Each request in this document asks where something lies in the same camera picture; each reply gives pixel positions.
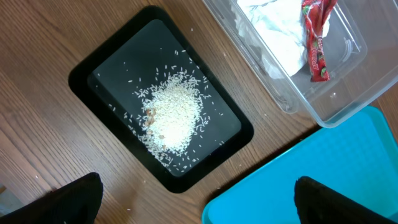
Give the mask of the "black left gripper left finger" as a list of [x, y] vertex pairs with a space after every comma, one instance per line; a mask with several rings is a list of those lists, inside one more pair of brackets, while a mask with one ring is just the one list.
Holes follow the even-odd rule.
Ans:
[[2, 224], [93, 224], [103, 198], [100, 175], [91, 172], [1, 217]]

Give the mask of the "pile of rice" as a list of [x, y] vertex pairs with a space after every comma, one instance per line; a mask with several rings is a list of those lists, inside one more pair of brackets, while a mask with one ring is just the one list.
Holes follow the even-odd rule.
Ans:
[[180, 47], [118, 50], [97, 70], [108, 106], [172, 175], [181, 176], [225, 142], [205, 142], [227, 107], [188, 51]]

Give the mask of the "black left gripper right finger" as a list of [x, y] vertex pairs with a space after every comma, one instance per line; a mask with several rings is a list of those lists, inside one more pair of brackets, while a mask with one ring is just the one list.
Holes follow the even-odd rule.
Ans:
[[294, 203], [301, 224], [396, 224], [307, 176], [295, 182]]

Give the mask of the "white napkin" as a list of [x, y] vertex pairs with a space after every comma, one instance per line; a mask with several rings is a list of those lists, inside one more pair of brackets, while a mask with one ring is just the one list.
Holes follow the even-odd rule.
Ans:
[[[242, 0], [237, 5], [288, 76], [308, 65], [301, 0]], [[323, 38], [329, 31], [329, 18]]]

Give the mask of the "red snack wrapper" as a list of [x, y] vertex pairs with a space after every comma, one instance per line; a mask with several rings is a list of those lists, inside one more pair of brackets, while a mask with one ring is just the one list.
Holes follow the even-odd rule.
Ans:
[[326, 82], [330, 75], [323, 51], [323, 27], [337, 0], [304, 0], [302, 15], [306, 32], [311, 82]]

